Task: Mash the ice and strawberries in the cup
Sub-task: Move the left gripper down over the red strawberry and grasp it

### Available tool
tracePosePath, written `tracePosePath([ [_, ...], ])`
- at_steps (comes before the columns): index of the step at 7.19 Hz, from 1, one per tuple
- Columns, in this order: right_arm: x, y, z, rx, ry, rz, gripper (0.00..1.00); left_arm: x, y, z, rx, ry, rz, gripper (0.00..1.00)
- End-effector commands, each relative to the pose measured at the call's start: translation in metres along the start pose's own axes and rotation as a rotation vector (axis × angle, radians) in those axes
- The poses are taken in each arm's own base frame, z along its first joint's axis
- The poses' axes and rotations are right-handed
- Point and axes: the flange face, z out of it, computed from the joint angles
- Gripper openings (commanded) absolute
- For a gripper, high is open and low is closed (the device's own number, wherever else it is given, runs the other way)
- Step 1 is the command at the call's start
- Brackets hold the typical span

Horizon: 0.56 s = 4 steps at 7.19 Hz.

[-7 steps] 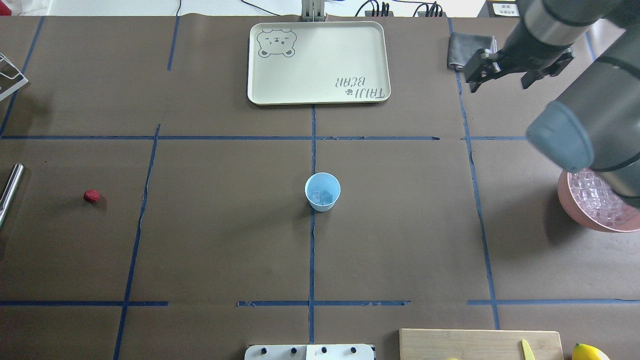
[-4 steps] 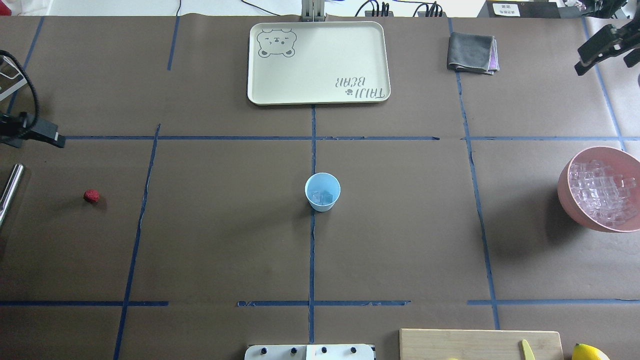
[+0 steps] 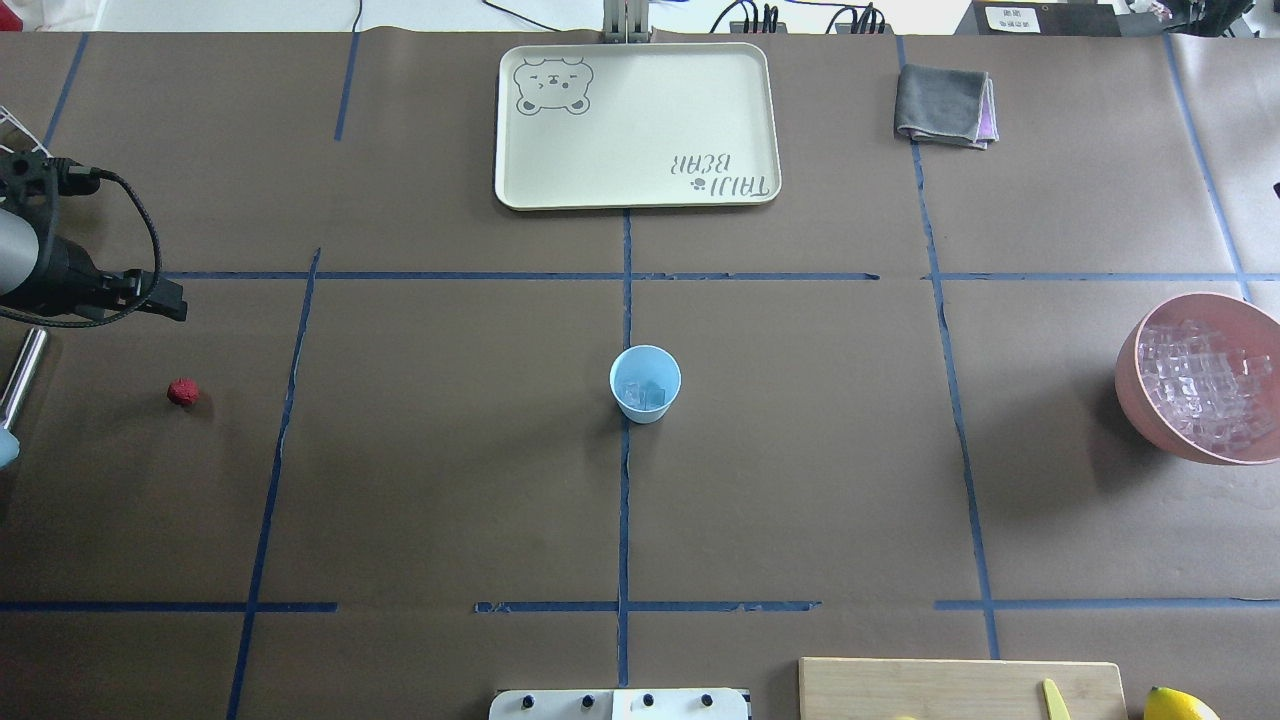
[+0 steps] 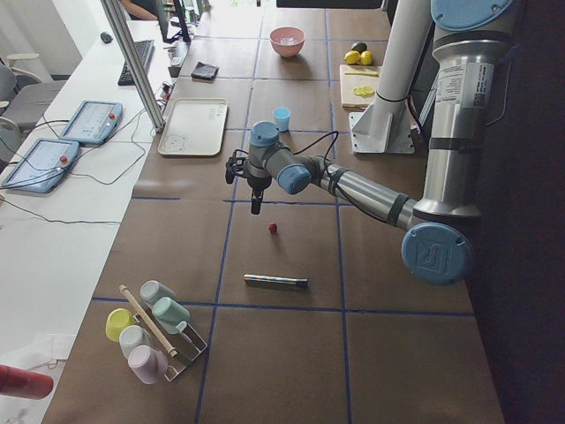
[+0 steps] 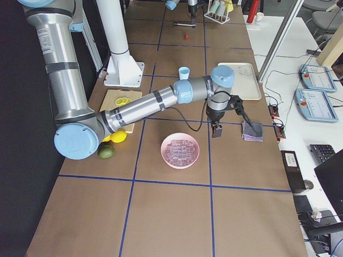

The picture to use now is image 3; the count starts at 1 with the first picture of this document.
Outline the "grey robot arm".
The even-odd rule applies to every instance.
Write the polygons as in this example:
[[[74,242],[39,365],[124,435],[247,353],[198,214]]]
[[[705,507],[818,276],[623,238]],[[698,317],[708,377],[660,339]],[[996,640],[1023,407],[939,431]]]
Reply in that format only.
[[[152,268],[105,272],[79,243],[58,233],[60,201],[119,186],[147,231]],[[157,228],[118,173],[38,150],[3,151],[3,316],[36,327],[88,329],[143,313],[186,322],[180,284],[163,272]]]

